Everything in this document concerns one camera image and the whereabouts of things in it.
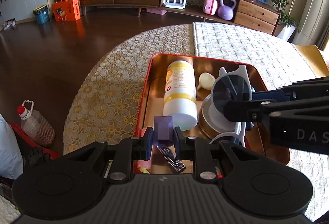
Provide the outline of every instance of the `red bag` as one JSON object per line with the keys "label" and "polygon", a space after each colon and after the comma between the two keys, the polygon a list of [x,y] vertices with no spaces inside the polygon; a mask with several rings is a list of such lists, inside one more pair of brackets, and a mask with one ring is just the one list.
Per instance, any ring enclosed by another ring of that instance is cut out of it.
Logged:
{"label": "red bag", "polygon": [[56,21],[77,21],[80,19],[78,0],[61,0],[53,4]]}

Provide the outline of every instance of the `pink suitcase toy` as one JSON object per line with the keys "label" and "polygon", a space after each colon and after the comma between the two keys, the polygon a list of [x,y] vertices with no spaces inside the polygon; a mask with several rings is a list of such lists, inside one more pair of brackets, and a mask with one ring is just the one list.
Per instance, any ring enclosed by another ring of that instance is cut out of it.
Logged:
{"label": "pink suitcase toy", "polygon": [[218,7],[217,0],[205,0],[203,4],[203,12],[207,15],[214,15]]}

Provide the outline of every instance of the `wooden floor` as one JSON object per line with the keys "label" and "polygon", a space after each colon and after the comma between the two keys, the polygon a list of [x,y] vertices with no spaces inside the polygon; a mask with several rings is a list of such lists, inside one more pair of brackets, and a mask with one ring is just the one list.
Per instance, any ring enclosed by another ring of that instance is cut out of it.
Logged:
{"label": "wooden floor", "polygon": [[23,23],[0,32],[0,114],[20,123],[23,100],[33,100],[54,127],[50,149],[63,152],[66,116],[83,80],[106,53],[126,39],[168,25],[200,22],[201,18],[137,9],[102,8],[77,22]]}

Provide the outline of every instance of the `purple object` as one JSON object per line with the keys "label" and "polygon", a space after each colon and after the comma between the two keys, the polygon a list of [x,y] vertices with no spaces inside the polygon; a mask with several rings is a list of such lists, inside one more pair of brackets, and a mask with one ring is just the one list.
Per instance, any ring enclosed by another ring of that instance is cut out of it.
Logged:
{"label": "purple object", "polygon": [[153,145],[158,147],[170,147],[174,145],[174,124],[172,116],[154,117]]}
{"label": "purple object", "polygon": [[221,19],[231,20],[233,18],[233,10],[236,6],[236,0],[230,0],[234,3],[232,7],[224,5],[223,0],[220,0],[220,7],[218,8],[217,14]]}

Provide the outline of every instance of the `wooden tv cabinet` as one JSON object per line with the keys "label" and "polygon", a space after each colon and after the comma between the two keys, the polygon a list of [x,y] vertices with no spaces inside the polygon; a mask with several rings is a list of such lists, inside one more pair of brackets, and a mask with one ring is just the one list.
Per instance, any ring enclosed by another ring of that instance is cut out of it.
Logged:
{"label": "wooden tv cabinet", "polygon": [[79,5],[84,8],[84,14],[86,13],[87,6],[137,8],[138,16],[142,8],[156,8],[169,12],[201,17],[203,22],[205,22],[206,19],[210,19],[215,22],[243,26],[272,35],[280,19],[280,14],[272,7],[252,0],[236,0],[237,6],[234,9],[234,17],[230,21],[221,19],[217,14],[213,16],[207,15],[203,13],[202,7],[196,5],[186,6],[185,9],[181,10],[164,7],[162,1],[163,0],[79,0]]}

